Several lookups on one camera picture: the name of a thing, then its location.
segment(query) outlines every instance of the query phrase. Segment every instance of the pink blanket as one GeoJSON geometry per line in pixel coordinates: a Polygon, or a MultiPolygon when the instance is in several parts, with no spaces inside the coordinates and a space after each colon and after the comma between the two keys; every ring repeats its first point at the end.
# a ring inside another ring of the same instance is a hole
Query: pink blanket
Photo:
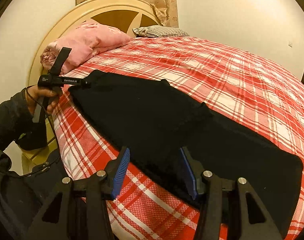
{"type": "Polygon", "coordinates": [[[87,21],[51,42],[41,54],[41,64],[50,69],[62,47],[71,48],[61,70],[61,74],[66,74],[97,54],[121,47],[129,41],[130,37],[115,27],[87,21]]]}

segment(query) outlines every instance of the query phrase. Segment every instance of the person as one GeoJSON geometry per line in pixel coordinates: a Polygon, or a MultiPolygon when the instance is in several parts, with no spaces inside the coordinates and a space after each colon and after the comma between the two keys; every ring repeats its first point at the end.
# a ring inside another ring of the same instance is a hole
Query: person
{"type": "Polygon", "coordinates": [[[33,217],[37,214],[48,193],[59,179],[68,176],[60,159],[59,151],[54,151],[49,161],[57,160],[42,171],[38,165],[33,171],[40,173],[29,177],[14,178],[6,173],[11,168],[10,158],[4,151],[12,141],[29,132],[35,125],[32,117],[39,97],[53,98],[47,107],[51,114],[59,102],[62,91],[55,92],[48,88],[32,86],[15,94],[10,100],[0,104],[0,239],[24,239],[33,217]]]}

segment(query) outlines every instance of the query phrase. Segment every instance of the folded black clothing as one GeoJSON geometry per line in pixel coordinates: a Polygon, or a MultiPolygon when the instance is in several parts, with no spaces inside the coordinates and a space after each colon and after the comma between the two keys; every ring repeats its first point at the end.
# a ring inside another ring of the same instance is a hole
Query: folded black clothing
{"type": "Polygon", "coordinates": [[[200,208],[177,175],[178,149],[187,146],[206,170],[246,178],[286,236],[301,188],[303,164],[251,129],[210,110],[166,80],[94,70],[91,87],[69,88],[85,119],[116,149],[131,149],[131,161],[154,182],[200,208]]]}

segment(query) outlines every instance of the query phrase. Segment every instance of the yellow headboard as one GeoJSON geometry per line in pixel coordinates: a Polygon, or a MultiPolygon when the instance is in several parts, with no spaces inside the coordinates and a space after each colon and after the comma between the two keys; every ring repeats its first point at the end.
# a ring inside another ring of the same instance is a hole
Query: yellow headboard
{"type": "Polygon", "coordinates": [[[45,47],[90,18],[101,24],[117,27],[130,37],[136,37],[133,28],[160,25],[152,6],[143,0],[88,0],[81,3],[59,20],[42,41],[30,69],[29,86],[37,84],[44,71],[40,55],[45,47]]]}

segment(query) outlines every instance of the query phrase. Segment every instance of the hand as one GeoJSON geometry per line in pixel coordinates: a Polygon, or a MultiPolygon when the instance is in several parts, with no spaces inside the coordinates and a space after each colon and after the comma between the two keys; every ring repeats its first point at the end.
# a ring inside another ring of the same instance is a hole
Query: hand
{"type": "MultiPolygon", "coordinates": [[[[57,89],[56,91],[53,91],[48,88],[38,87],[37,85],[28,88],[28,92],[35,100],[38,100],[39,97],[53,98],[51,104],[48,105],[46,110],[48,114],[52,114],[54,108],[59,102],[60,97],[63,94],[61,88],[57,89]]],[[[25,91],[25,99],[27,102],[27,106],[30,113],[33,115],[36,107],[36,102],[31,97],[25,91]]]]}

